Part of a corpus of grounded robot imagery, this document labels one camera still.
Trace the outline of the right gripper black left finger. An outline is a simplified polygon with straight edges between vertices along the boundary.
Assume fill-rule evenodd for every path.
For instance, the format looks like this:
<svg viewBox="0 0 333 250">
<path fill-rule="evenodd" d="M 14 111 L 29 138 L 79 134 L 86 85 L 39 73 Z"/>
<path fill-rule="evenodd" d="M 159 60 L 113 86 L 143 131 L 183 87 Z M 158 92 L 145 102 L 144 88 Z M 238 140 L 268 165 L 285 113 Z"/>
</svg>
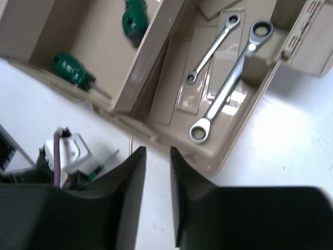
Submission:
<svg viewBox="0 0 333 250">
<path fill-rule="evenodd" d="M 1 249 L 134 249 L 146 173 L 141 146 L 77 190 L 1 185 Z"/>
</svg>

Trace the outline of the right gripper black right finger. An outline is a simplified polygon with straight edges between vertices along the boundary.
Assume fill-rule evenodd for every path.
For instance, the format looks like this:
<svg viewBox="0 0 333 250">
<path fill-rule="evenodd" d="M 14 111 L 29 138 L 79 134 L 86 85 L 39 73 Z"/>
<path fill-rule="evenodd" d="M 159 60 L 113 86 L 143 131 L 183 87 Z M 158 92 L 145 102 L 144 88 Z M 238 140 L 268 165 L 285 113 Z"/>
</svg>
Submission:
<svg viewBox="0 0 333 250">
<path fill-rule="evenodd" d="M 332 249 L 332 205 L 310 186 L 221 187 L 170 149 L 179 249 Z"/>
</svg>

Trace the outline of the beige toolbox with clear lid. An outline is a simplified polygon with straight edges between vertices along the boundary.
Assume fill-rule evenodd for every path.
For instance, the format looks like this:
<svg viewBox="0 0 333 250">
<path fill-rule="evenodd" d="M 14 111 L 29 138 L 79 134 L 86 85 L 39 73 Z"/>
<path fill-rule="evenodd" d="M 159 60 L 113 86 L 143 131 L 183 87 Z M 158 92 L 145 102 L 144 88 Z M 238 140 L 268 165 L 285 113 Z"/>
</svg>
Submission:
<svg viewBox="0 0 333 250">
<path fill-rule="evenodd" d="M 222 167 L 277 69 L 318 78 L 332 67 L 332 1 L 147 1 L 149 28 L 134 48 L 122 30 L 124 1 L 1 1 L 1 56 L 162 152 L 175 146 L 203 174 Z M 185 80 L 224 28 L 241 17 L 198 74 Z M 207 111 L 245 48 L 252 24 L 270 39 L 248 56 L 241 79 L 203 144 L 190 127 Z M 85 92 L 52 68 L 56 53 L 78 60 L 112 99 Z"/>
</svg>

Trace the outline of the stubby green screwdriver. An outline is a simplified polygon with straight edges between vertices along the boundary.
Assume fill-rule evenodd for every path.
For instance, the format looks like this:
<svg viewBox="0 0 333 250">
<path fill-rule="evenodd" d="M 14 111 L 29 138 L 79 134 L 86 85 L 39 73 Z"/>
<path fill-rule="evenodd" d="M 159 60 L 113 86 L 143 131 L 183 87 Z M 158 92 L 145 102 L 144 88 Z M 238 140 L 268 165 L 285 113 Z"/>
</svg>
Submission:
<svg viewBox="0 0 333 250">
<path fill-rule="evenodd" d="M 146 1 L 125 0 L 124 2 L 123 32 L 135 46 L 139 46 L 149 26 Z"/>
<path fill-rule="evenodd" d="M 97 86 L 95 83 L 96 78 L 70 54 L 64 52 L 56 53 L 52 59 L 52 68 L 59 77 L 79 89 L 85 92 L 94 89 L 106 98 L 112 99 L 111 95 Z"/>
</svg>

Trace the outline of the large silver ratchet wrench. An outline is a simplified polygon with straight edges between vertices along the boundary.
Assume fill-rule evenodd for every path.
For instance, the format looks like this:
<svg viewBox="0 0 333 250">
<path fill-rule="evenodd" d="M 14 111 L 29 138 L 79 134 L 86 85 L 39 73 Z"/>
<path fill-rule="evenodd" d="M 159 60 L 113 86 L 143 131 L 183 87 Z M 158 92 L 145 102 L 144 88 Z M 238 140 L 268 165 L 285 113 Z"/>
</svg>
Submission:
<svg viewBox="0 0 333 250">
<path fill-rule="evenodd" d="M 269 20 L 257 20 L 252 24 L 247 44 L 231 69 L 226 80 L 220 87 L 213 102 L 203 117 L 194 123 L 189 129 L 189 138 L 193 143 L 202 144 L 207 140 L 211 123 L 221 112 L 227 98 L 231 95 L 232 90 L 235 88 L 241 77 L 245 57 L 253 55 L 260 48 L 260 46 L 270 39 L 273 31 L 274 25 Z"/>
</svg>

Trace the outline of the small silver combination wrench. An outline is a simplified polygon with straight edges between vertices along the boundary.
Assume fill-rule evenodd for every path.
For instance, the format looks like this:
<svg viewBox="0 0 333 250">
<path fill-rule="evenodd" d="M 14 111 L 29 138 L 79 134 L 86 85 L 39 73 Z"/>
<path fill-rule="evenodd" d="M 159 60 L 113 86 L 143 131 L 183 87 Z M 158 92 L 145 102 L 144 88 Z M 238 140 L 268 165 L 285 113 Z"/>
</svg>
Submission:
<svg viewBox="0 0 333 250">
<path fill-rule="evenodd" d="M 221 30 L 221 32 L 217 35 L 213 43 L 210 45 L 208 50 L 205 52 L 203 57 L 199 60 L 196 67 L 187 74 L 185 80 L 188 84 L 195 84 L 198 78 L 198 74 L 203 69 L 205 64 L 208 62 L 210 57 L 213 55 L 213 53 L 217 50 L 219 45 L 224 41 L 224 39 L 228 36 L 228 34 L 235 30 L 241 22 L 240 14 L 234 12 L 231 13 L 227 19 L 224 28 Z"/>
</svg>

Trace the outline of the thin black precision screwdriver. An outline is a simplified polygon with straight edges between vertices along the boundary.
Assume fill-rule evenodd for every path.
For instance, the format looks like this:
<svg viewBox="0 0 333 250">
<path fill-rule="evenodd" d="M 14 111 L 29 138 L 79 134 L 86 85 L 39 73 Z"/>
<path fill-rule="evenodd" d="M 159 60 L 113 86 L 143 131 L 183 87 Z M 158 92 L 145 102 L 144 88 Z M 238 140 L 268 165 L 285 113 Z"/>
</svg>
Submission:
<svg viewBox="0 0 333 250">
<path fill-rule="evenodd" d="M 104 169 L 104 165 L 98 165 L 88 176 L 88 181 L 93 181 L 97 175 Z"/>
</svg>

